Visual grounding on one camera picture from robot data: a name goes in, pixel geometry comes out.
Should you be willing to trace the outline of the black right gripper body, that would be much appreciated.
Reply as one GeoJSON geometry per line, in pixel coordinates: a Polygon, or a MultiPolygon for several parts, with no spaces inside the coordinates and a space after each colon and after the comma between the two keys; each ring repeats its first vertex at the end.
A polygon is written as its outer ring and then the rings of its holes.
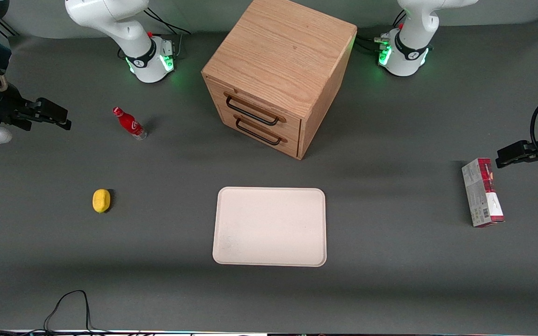
{"type": "Polygon", "coordinates": [[[36,106],[35,101],[23,98],[15,86],[8,86],[6,90],[0,91],[0,124],[30,131],[31,118],[35,116],[33,108],[36,106]]]}

